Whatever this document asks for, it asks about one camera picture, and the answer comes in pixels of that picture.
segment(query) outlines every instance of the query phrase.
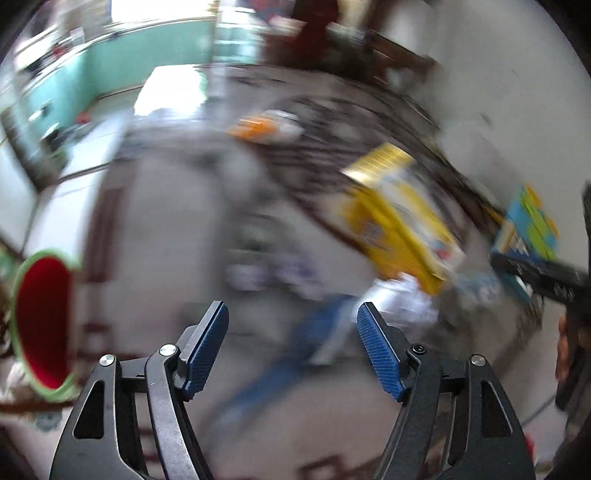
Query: wall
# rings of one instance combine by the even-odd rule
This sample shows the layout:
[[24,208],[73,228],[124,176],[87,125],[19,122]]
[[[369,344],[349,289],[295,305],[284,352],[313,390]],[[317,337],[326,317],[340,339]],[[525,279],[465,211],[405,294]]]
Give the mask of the wall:
[[[414,95],[440,124],[450,161],[464,171],[495,165],[489,177],[504,175],[506,186],[531,183],[560,232],[558,257],[586,270],[591,79],[558,26],[534,0],[442,0],[429,53],[441,68]],[[522,419],[556,390],[562,309],[547,303],[543,331],[503,379]],[[561,424],[553,407],[537,421],[543,456]]]
[[[12,72],[6,61],[0,66],[0,109],[12,106],[17,101],[11,78]],[[36,204],[35,188],[0,125],[0,237],[16,251],[24,246]]]
[[98,96],[143,83],[157,66],[210,62],[214,27],[211,19],[155,25],[68,54],[27,89],[30,114],[52,100],[49,114],[35,122],[37,133],[73,125]]

